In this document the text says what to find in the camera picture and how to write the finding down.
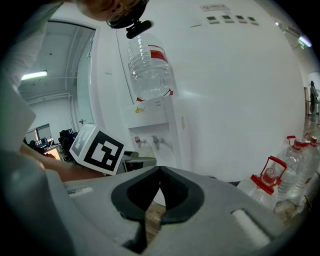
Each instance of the upside-down water bottle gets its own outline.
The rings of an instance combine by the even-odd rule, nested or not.
[[[289,200],[296,205],[300,205],[304,199],[309,181],[320,165],[320,154],[317,149],[317,138],[312,137],[308,146],[303,149],[303,168],[298,174],[297,181],[289,192]]]
[[[137,101],[172,95],[175,79],[161,42],[143,33],[128,45],[129,72]]]
[[[288,198],[288,193],[298,179],[298,173],[303,167],[302,148],[303,144],[300,140],[295,139],[294,144],[286,148],[279,156],[279,158],[286,163],[286,170],[280,176],[281,169],[275,168],[279,175],[278,184],[278,202],[284,201]]]
[[[280,159],[270,156],[260,174],[260,176],[252,175],[249,180],[241,181],[237,188],[242,190],[248,196],[269,208],[274,210],[278,198],[277,184],[278,175],[276,171],[270,166],[278,166],[284,172],[287,165]]]

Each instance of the black rubber mount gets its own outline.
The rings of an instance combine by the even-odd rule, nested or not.
[[[123,244],[136,253],[147,247],[145,212],[159,188],[164,195],[166,213],[161,225],[186,222],[203,205],[205,194],[199,185],[165,166],[151,170],[118,185],[111,193],[111,201],[124,219],[140,223],[134,239]]]
[[[150,20],[146,20],[144,22],[138,21],[134,23],[133,26],[126,29],[128,31],[128,33],[126,34],[126,37],[128,39],[135,38],[136,36],[140,35],[144,31],[150,29],[152,26],[153,26],[153,23]]]

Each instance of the person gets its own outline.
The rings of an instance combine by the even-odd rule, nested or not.
[[[47,21],[63,2],[72,2],[84,15],[98,20],[108,21],[115,15],[128,14],[127,4],[136,4],[140,0],[51,0],[40,8],[25,22],[19,35],[15,38],[4,57],[1,76],[13,87],[16,93],[23,75],[27,74],[36,62],[46,33]],[[73,163],[46,157],[22,143],[20,153],[38,161],[45,169],[58,172],[61,180],[75,181],[104,177],[104,174]]]
[[[310,88],[310,112],[311,112],[311,120],[315,121],[316,120],[316,114],[317,114],[317,104],[318,104],[318,92],[315,87],[314,81],[311,81],[310,83],[311,88]]]

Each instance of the bottle label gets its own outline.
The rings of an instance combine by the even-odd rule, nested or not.
[[[161,59],[168,63],[164,49],[156,45],[149,45],[151,58]]]
[[[311,178],[308,178],[304,184],[308,184]]]

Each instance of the fluorescent light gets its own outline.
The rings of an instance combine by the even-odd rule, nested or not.
[[[308,47],[312,46],[312,43],[305,36],[300,36],[299,41],[301,41],[302,43],[304,43]]]
[[[45,77],[47,75],[47,71],[41,71],[41,72],[35,72],[30,74],[25,74],[21,80],[27,80],[31,78],[39,78],[39,77]]]

